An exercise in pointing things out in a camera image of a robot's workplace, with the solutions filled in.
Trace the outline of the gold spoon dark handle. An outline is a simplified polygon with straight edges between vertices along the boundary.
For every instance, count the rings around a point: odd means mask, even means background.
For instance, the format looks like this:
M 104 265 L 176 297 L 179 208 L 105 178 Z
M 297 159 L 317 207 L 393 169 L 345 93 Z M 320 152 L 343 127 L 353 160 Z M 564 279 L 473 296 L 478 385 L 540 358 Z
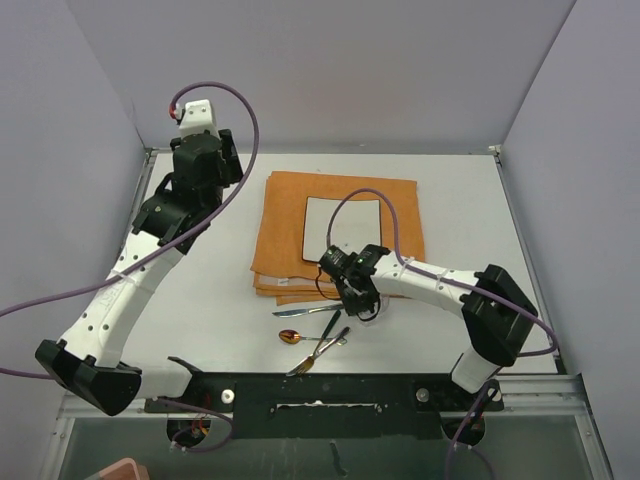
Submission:
M 278 333 L 281 342 L 287 345 L 296 345 L 302 342 L 325 342 L 329 334 L 326 328 L 332 330 L 342 315 L 341 310 L 334 311 L 330 317 L 325 317 L 321 322 L 313 326 L 304 326 L 302 330 L 283 329 Z

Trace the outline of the clear drinking glass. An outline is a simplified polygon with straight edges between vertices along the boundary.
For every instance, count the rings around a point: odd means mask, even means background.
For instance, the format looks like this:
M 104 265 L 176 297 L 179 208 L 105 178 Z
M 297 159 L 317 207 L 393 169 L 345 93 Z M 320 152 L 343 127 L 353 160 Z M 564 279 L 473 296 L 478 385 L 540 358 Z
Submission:
M 381 295 L 379 301 L 374 306 L 374 311 L 367 314 L 358 314 L 358 321 L 364 326 L 373 326 L 379 323 L 386 314 L 390 303 L 390 297 Z

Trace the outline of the silver table knife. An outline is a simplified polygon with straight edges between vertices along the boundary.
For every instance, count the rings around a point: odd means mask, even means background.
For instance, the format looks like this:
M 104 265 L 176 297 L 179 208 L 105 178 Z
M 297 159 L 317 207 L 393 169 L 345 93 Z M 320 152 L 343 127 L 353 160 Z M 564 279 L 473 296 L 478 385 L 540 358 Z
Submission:
M 324 306 L 312 307 L 312 308 L 300 308 L 300 309 L 274 311 L 272 315 L 277 318 L 295 318 L 295 317 L 322 313 L 322 312 L 339 311 L 343 309 L 344 309 L 344 306 L 341 303 L 335 303 L 331 305 L 324 305 Z

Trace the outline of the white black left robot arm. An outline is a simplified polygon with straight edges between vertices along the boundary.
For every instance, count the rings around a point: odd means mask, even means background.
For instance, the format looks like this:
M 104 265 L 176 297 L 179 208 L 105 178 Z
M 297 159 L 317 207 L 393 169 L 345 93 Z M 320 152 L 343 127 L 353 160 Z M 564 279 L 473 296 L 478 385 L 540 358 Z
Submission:
M 183 235 L 208 227 L 223 191 L 243 170 L 230 130 L 204 131 L 170 143 L 173 169 L 132 222 L 112 270 L 115 283 L 95 294 L 80 318 L 58 339 L 44 340 L 35 358 L 63 388 L 109 416 L 137 399 L 167 396 L 182 411 L 196 408 L 203 386 L 186 367 L 158 372 L 123 362 L 136 321 L 157 287 L 194 244 Z

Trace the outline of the gold fork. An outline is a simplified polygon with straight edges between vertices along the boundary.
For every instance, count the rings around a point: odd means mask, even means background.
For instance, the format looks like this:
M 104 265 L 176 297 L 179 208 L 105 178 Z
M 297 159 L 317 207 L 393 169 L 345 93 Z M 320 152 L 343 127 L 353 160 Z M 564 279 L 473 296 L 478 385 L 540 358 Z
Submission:
M 346 336 L 351 332 L 351 328 L 350 327 L 345 327 L 343 328 L 339 334 L 336 337 L 344 337 L 346 338 Z M 311 355 L 307 356 L 305 359 L 303 359 L 301 362 L 299 362 L 292 370 L 290 370 L 289 372 L 286 373 L 287 377 L 294 377 L 294 376 L 302 376 L 304 374 L 306 374 L 308 371 L 310 371 L 316 360 L 322 356 L 329 348 L 333 347 L 329 346 L 329 347 L 325 347 L 325 348 L 318 348 L 316 349 Z

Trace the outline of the iridescent ornate teaspoon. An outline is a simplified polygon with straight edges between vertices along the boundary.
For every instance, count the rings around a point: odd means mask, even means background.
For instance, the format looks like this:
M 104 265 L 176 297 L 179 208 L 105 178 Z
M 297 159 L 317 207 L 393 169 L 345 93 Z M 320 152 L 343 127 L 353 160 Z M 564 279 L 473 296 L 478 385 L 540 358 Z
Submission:
M 325 347 L 329 347 L 332 345 L 345 345 L 347 343 L 347 340 L 344 337 L 333 337 L 329 340 L 323 341 L 319 344 L 320 348 L 325 348 Z

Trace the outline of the white square plate black rim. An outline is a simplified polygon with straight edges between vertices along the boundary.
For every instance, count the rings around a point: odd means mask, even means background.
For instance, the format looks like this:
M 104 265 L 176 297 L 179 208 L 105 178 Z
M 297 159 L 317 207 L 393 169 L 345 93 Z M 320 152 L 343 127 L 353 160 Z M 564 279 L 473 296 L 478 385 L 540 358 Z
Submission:
M 327 250 L 326 235 L 339 200 L 308 197 L 302 240 L 302 259 L 316 263 Z M 380 201 L 349 200 L 337 213 L 331 243 L 347 254 L 368 244 L 381 244 Z

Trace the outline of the orange cloth napkin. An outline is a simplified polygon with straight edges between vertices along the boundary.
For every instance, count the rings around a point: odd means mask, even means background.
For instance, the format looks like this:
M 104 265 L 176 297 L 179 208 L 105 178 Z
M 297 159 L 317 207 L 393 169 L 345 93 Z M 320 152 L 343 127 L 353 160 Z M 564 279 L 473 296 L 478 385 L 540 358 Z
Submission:
M 360 188 L 378 190 L 391 201 L 398 218 L 401 253 L 426 260 L 416 181 L 274 171 L 266 181 L 251 265 L 259 296 L 273 297 L 278 306 L 338 297 L 326 274 L 315 285 L 317 262 L 303 259 L 306 203 L 309 197 L 340 201 Z

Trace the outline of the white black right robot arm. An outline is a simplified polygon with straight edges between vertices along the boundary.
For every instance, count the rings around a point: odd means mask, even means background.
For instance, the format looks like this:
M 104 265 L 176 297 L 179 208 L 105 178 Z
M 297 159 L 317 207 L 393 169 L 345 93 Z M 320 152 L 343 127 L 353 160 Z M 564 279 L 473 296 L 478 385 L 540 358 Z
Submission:
M 538 312 L 502 267 L 482 271 L 447 269 L 390 249 L 368 245 L 359 253 L 329 247 L 319 260 L 349 316 L 376 315 L 383 296 L 399 296 L 438 307 L 460 318 L 470 347 L 454 364 L 444 385 L 446 400 L 464 409 L 483 385 L 511 367 L 522 351 Z

